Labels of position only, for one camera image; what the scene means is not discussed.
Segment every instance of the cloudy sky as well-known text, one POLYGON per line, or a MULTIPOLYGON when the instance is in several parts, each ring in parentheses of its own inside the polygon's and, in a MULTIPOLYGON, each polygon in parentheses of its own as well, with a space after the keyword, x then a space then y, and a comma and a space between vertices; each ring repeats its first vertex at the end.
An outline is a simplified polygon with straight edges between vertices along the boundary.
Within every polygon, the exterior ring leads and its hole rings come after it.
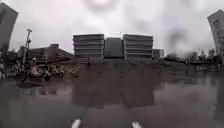
POLYGON ((72 35, 123 33, 154 36, 154 48, 213 48, 207 16, 224 7, 223 0, 4 0, 19 12, 11 49, 24 45, 33 29, 31 47, 58 43, 73 52, 72 35))

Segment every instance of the building facade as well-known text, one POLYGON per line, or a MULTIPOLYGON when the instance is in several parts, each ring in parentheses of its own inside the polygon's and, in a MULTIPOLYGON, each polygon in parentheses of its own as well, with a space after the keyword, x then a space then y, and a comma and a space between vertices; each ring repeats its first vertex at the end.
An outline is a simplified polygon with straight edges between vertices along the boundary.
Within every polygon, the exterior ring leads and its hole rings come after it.
POLYGON ((104 45, 104 58, 124 58, 124 45, 121 38, 106 38, 104 45))
POLYGON ((224 12, 218 10, 208 17, 208 21, 215 41, 216 52, 224 62, 224 12))
POLYGON ((4 3, 0 3, 0 50, 7 52, 18 13, 4 3))
POLYGON ((73 36, 74 54, 78 59, 151 59, 153 37, 128 35, 104 38, 102 34, 73 36))
POLYGON ((79 59, 103 59, 104 35, 74 35, 73 45, 75 58, 79 59))
POLYGON ((125 59, 152 58, 153 37, 143 35, 123 36, 125 59))

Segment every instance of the tall building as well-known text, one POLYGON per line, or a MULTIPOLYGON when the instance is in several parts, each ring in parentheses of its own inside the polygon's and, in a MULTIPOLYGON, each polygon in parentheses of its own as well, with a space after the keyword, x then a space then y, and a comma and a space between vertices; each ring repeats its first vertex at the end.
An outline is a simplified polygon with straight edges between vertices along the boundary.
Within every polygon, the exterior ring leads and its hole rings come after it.
POLYGON ((150 59, 153 56, 153 37, 143 35, 123 36, 125 59, 150 59))
POLYGON ((73 36, 75 58, 80 59, 103 59, 104 35, 74 35, 73 36))
POLYGON ((4 3, 0 3, 0 49, 8 51, 11 34, 18 13, 4 3))
POLYGON ((215 41, 216 51, 221 55, 224 62, 224 12, 218 10, 208 17, 208 21, 215 41))

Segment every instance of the ground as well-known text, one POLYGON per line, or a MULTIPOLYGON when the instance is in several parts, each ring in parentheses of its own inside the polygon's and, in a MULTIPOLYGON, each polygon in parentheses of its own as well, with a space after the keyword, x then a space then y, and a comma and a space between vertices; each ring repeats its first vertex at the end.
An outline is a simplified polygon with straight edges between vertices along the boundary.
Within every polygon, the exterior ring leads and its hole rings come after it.
POLYGON ((69 128, 81 117, 82 128, 223 128, 224 74, 179 67, 102 64, 44 86, 2 81, 0 128, 69 128))

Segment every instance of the lamp post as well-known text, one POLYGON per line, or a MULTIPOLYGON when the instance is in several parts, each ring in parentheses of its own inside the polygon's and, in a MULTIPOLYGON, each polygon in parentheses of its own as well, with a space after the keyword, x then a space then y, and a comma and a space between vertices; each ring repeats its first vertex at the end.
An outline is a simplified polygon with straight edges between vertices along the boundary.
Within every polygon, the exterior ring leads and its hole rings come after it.
POLYGON ((23 64, 25 64, 25 62, 26 62, 26 52, 27 52, 27 50, 29 49, 29 47, 30 47, 30 43, 31 43, 31 40, 30 40, 30 33, 33 32, 31 29, 27 29, 27 31, 28 31, 28 35, 27 35, 26 44, 25 44, 25 49, 24 49, 23 64))

